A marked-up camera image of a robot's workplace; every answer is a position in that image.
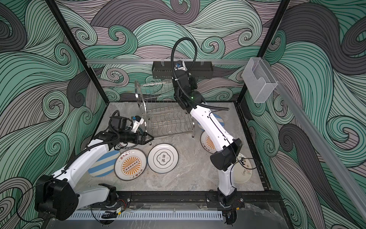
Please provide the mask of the blue cream striped plate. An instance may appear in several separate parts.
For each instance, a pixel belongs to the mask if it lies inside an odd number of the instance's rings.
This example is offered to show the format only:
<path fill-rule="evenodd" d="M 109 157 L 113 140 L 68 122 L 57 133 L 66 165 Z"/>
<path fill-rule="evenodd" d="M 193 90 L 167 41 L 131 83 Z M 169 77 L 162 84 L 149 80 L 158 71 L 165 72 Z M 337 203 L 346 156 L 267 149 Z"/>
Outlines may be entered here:
<path fill-rule="evenodd" d="M 101 156 L 89 169 L 88 173 L 93 177 L 104 177 L 114 172 L 114 165 L 120 151 L 114 150 Z"/>

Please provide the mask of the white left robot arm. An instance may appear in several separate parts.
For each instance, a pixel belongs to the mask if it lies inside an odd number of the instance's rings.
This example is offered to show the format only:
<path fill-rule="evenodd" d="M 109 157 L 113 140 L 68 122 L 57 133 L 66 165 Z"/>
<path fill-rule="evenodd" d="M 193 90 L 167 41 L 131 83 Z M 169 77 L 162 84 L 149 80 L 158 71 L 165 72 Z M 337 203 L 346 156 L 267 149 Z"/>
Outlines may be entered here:
<path fill-rule="evenodd" d="M 93 204 L 114 207 L 118 198 L 114 186 L 101 183 L 98 188 L 77 193 L 74 190 L 77 183 L 99 158 L 111 152 L 119 143 L 146 145 L 153 139 L 147 132 L 99 132 L 80 154 L 60 170 L 37 180 L 35 210 L 58 220 L 66 220 L 76 210 Z"/>

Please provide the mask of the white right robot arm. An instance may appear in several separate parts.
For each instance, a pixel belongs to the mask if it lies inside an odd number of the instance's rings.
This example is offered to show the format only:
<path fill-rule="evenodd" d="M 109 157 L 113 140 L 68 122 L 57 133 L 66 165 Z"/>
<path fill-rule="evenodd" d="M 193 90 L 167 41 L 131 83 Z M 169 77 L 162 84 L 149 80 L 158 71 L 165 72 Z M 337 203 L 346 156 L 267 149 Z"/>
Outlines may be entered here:
<path fill-rule="evenodd" d="M 176 102 L 198 121 L 216 149 L 210 160 L 219 174 L 218 200 L 223 207 L 228 208 L 233 205 L 237 192 L 234 187 L 233 168 L 243 142 L 225 130 L 214 116 L 214 112 L 227 111 L 229 108 L 210 106 L 197 91 L 195 78 L 187 71 L 173 70 L 172 83 Z"/>

